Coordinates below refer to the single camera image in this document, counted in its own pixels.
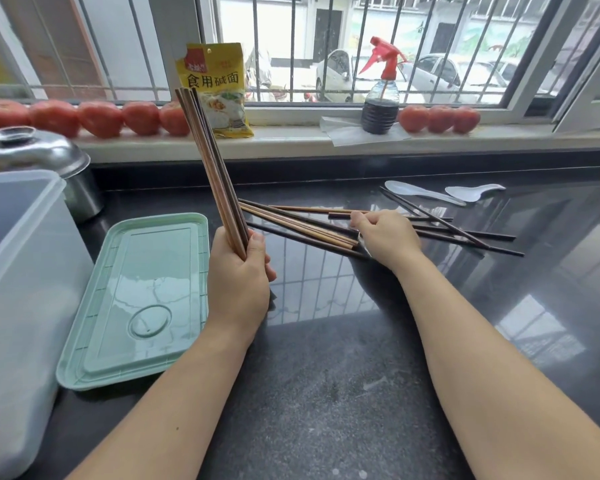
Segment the person's right hand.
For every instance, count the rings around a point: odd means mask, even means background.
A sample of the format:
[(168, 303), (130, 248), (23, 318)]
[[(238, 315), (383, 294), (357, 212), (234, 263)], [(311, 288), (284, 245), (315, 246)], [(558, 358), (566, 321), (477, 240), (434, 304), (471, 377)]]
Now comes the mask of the person's right hand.
[(396, 210), (351, 213), (371, 256), (398, 275), (425, 260), (419, 237), (407, 217)]

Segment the open window sash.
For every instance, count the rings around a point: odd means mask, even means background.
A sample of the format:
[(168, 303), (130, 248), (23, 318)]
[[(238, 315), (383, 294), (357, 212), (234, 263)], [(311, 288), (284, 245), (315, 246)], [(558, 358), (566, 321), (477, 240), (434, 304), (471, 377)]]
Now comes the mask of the open window sash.
[(600, 61), (583, 88), (560, 118), (557, 133), (600, 129)]

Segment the white window frame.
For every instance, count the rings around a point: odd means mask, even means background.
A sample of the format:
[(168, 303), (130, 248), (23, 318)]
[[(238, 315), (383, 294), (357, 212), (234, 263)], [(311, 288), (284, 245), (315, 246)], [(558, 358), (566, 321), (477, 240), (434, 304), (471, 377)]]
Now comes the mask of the white window frame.
[[(570, 91), (600, 34), (600, 0), (553, 0), (549, 8), (501, 103), (472, 105), (487, 121), (546, 118)], [(224, 43), (202, 39), (203, 21), (194, 0), (0, 0), (0, 99), (25, 106), (95, 100), (161, 107), (181, 86), (175, 62), (186, 45)], [(558, 76), (558, 94), (536, 95), (549, 70)], [(362, 106), (244, 104), (248, 123), (260, 127), (316, 126), (323, 116), (352, 119)]]

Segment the metal window bars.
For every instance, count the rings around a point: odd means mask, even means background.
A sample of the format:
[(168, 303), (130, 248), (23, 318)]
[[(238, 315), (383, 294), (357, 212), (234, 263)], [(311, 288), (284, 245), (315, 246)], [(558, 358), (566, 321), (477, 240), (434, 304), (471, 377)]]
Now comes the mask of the metal window bars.
[(373, 36), (411, 63), (430, 53), (522, 60), (553, 0), (194, 1), (202, 39), (241, 44), (246, 99), (284, 103), (318, 102), (316, 64), (339, 48), (370, 56)]

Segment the steel pot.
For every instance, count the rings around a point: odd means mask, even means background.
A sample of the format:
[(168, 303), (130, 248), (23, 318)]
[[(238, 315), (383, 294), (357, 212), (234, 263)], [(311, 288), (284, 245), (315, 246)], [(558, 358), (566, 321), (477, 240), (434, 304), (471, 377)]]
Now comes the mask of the steel pot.
[(64, 201), (76, 224), (97, 217), (104, 209), (104, 197), (90, 167), (64, 179)]

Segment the dark brown wooden chopstick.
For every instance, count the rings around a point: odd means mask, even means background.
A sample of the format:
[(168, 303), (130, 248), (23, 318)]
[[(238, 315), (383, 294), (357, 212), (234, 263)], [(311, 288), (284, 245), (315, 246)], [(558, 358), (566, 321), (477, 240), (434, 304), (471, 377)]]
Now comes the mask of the dark brown wooden chopstick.
[(197, 90), (191, 89), (195, 115), (198, 117), (207, 153), (210, 155), (214, 183), (219, 187), (223, 209), (228, 217), (225, 225), (227, 233), (231, 234), (234, 250), (242, 258), (246, 257), (249, 243), (248, 226), (240, 208), (240, 204), (232, 185), (231, 178), (221, 156), (216, 137), (201, 103)]
[(198, 95), (197, 90), (188, 89), (191, 97), (192, 103), (195, 107), (195, 112), (200, 120), (201, 127), (205, 132), (205, 136), (208, 140), (208, 145), (210, 147), (210, 151), (212, 154), (212, 159), (214, 161), (213, 166), (215, 167), (217, 176), (219, 177), (219, 181), (221, 183), (221, 188), (226, 196), (229, 213), (231, 218), (233, 219), (232, 228), (235, 228), (235, 234), (240, 241), (240, 244), (236, 244), (237, 250), (241, 252), (241, 257), (246, 257), (246, 248), (248, 245), (248, 226), (246, 224), (246, 220), (240, 208), (240, 204), (233, 188), (231, 179), (227, 172), (226, 165), (219, 151), (219, 147), (216, 142), (216, 136), (212, 129), (212, 126), (208, 120), (208, 117), (203, 108), (203, 104), (200, 101), (200, 97)]

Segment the clear plastic sheet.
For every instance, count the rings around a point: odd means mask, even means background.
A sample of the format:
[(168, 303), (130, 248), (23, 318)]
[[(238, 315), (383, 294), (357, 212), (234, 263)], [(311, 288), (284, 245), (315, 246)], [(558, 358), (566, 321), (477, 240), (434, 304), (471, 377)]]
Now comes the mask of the clear plastic sheet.
[(321, 117), (320, 130), (326, 133), (334, 147), (406, 141), (411, 138), (398, 122), (385, 134), (366, 132), (360, 122), (346, 118)]

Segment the white parked car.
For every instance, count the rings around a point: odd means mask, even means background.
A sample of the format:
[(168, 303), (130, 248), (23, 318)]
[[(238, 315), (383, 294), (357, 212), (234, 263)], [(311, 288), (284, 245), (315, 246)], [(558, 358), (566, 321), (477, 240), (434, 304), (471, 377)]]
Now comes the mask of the white parked car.
[[(498, 72), (504, 81), (508, 84), (512, 81), (512, 78), (518, 69), (521, 62), (521, 58), (519, 57), (503, 57), (499, 62), (496, 63), (496, 58), (491, 58), (488, 60), (488, 63), (494, 67), (496, 67), (496, 72)], [(543, 82), (541, 83), (538, 92), (536, 95), (539, 96), (555, 96), (559, 91), (559, 83), (556, 82), (558, 78), (556, 72), (549, 70), (546, 74)]]
[(315, 66), (315, 97), (318, 102), (363, 104), (381, 78), (383, 67), (376, 63), (362, 71), (369, 54), (356, 55), (350, 49), (336, 49)]
[(508, 87), (491, 63), (469, 55), (430, 53), (398, 68), (407, 104), (497, 105)]

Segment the spray bottle with red nozzle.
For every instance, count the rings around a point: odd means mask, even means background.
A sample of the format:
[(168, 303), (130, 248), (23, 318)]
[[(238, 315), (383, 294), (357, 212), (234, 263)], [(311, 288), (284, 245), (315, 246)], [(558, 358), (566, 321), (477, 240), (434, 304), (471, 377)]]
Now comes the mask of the spray bottle with red nozzle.
[(371, 37), (370, 44), (371, 55), (357, 73), (358, 79), (376, 63), (384, 63), (384, 68), (364, 101), (361, 126), (367, 133), (381, 136), (388, 133), (398, 117), (400, 95), (396, 79), (400, 63), (407, 59), (400, 49), (378, 36)]

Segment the yellow food powder packet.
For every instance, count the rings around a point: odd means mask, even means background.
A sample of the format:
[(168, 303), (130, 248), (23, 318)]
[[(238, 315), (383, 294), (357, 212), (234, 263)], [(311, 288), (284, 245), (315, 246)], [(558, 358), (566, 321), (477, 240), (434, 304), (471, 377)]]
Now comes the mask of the yellow food powder packet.
[(253, 137), (244, 107), (246, 74), (240, 43), (187, 44), (175, 67), (181, 85), (198, 94), (216, 136)]

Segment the steel pot lid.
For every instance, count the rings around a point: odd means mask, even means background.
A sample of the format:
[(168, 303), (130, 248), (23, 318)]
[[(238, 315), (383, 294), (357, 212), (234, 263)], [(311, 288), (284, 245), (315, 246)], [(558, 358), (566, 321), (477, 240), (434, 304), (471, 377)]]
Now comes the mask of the steel pot lid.
[(0, 172), (43, 169), (69, 178), (90, 163), (85, 151), (60, 134), (27, 126), (0, 128)]

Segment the translucent plastic storage box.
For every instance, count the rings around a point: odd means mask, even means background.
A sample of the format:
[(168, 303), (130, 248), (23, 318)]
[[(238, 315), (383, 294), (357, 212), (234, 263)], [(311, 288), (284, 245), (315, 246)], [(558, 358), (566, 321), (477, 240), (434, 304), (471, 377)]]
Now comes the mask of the translucent plastic storage box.
[(93, 260), (48, 170), (0, 173), (0, 480), (35, 460)]

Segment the long white plastic spoon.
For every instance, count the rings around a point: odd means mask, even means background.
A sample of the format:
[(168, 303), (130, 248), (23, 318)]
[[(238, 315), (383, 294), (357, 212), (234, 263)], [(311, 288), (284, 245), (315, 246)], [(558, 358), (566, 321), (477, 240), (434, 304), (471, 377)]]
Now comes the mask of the long white plastic spoon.
[(422, 198), (428, 198), (430, 200), (443, 201), (459, 207), (465, 207), (467, 205), (465, 201), (448, 194), (430, 191), (416, 185), (407, 184), (405, 182), (399, 182), (396, 180), (385, 181), (384, 187), (392, 193), (401, 196), (418, 196)]

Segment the person's right forearm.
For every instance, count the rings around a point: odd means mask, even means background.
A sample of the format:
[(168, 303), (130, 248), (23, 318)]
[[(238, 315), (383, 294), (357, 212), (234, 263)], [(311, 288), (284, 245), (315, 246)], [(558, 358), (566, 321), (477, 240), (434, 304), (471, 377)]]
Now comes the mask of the person's right forearm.
[(421, 251), (401, 251), (390, 264), (476, 480), (600, 480), (600, 427)]

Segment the person's left forearm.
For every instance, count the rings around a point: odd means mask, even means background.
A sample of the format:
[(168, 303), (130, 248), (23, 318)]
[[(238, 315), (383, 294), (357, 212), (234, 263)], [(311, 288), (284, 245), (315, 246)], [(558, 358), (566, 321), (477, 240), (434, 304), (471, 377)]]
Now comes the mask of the person's left forearm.
[(212, 312), (193, 345), (65, 480), (196, 480), (265, 315)]

